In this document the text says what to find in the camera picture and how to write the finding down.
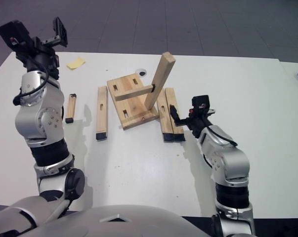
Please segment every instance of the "wood grain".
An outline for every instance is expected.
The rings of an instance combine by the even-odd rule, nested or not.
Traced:
[[[154,107],[147,110],[144,106],[146,95],[140,95],[122,101],[115,100],[116,93],[124,93],[143,87],[142,81],[137,74],[109,80],[107,81],[107,86],[123,129],[143,124],[159,116]]]
[[[74,122],[75,104],[76,104],[76,94],[70,94],[69,95],[69,103],[67,106],[67,113],[66,113],[66,117],[65,117],[66,123]]]
[[[115,94],[115,100],[116,101],[121,101],[121,100],[126,100],[132,97],[136,97],[139,95],[144,95],[144,94],[148,94],[151,93],[153,89],[153,85],[147,85],[144,87],[140,87],[140,88],[136,88],[136,89],[132,89],[126,92],[120,92],[120,93],[116,93]]]
[[[165,96],[164,89],[162,89],[157,99],[157,104],[158,104],[158,111],[160,116],[160,124],[161,124],[163,139],[164,141],[171,142],[174,140],[173,127],[171,123],[168,102]]]
[[[165,88],[165,96],[167,98],[168,108],[170,107],[170,105],[174,105],[176,110],[177,110],[177,113],[179,114],[174,89],[173,88]],[[170,120],[171,120],[171,123],[172,123],[172,128],[173,128],[175,141],[185,141],[183,127],[182,126],[180,126],[180,127],[175,126],[174,120],[172,118]]]
[[[173,55],[171,55],[169,52],[165,52],[162,54],[151,83],[155,85],[155,89],[152,93],[147,95],[144,102],[144,105],[148,110],[153,108],[156,100],[158,99],[158,96],[160,95],[165,81],[168,79],[168,76],[173,68],[174,63],[175,58],[173,57]]]
[[[108,96],[107,86],[99,87],[97,90],[97,120],[96,139],[107,138],[108,126]]]

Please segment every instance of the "robotic arm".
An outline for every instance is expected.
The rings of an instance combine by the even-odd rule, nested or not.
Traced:
[[[59,18],[53,21],[56,36],[41,41],[30,38],[19,21],[0,27],[5,43],[16,52],[27,73],[13,104],[20,106],[15,119],[33,157],[39,196],[24,198],[0,212],[0,236],[18,236],[62,216],[85,185],[84,173],[74,168],[62,126],[64,96],[60,89],[59,59],[53,46],[67,46],[66,30]]]
[[[255,235],[248,191],[249,160],[228,134],[208,120],[215,111],[210,109],[207,95],[193,97],[192,105],[186,119],[180,119],[172,105],[170,114],[176,126],[187,125],[192,130],[206,163],[213,169],[211,178],[215,182],[217,211],[213,216],[215,236]]]

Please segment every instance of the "black rubber foot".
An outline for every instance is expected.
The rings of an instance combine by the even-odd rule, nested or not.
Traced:
[[[96,133],[96,140],[103,140],[107,138],[107,133],[106,132],[100,132]]]
[[[163,140],[165,142],[172,142],[172,141],[174,141],[174,134],[173,133],[163,133]]]
[[[176,142],[186,141],[185,137],[184,137],[184,134],[174,134],[174,141],[176,141]]]
[[[66,123],[73,123],[74,122],[74,119],[73,118],[66,118],[65,119],[65,122]]]

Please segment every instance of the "wooden board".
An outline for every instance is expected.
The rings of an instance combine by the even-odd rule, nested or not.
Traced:
[[[177,113],[179,114],[174,89],[173,88],[165,88],[165,95],[166,95],[167,102],[168,102],[168,108],[170,107],[170,105],[174,105],[176,110],[177,110]],[[180,127],[175,126],[174,120],[172,118],[170,119],[170,121],[172,123],[172,128],[173,128],[173,133],[174,133],[174,140],[177,141],[177,142],[185,141],[183,127],[182,126],[180,126]]]
[[[162,89],[158,99],[158,111],[160,116],[161,131],[163,135],[163,140],[166,142],[171,142],[174,140],[173,128],[170,118],[169,107],[167,103],[167,98],[165,96],[165,91]]]
[[[70,94],[66,117],[65,117],[66,123],[74,122],[75,104],[76,104],[76,94]]]
[[[169,52],[162,54],[157,70],[154,74],[152,85],[155,85],[154,91],[147,95],[144,105],[147,109],[152,109],[161,90],[163,89],[164,83],[168,79],[168,76],[175,63],[175,58]]]
[[[109,80],[107,81],[107,86],[123,129],[152,121],[159,116],[155,107],[147,110],[144,106],[144,101],[147,96],[146,94],[122,101],[115,100],[116,93],[124,93],[129,90],[143,87],[142,81],[137,74]]]
[[[97,91],[97,120],[96,120],[96,140],[107,138],[108,125],[108,96],[107,86],[98,88]]]

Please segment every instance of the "hole in wood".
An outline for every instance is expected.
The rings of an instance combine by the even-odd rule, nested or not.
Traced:
[[[125,118],[128,118],[129,116],[128,116],[127,110],[124,110],[123,112],[124,112]]]

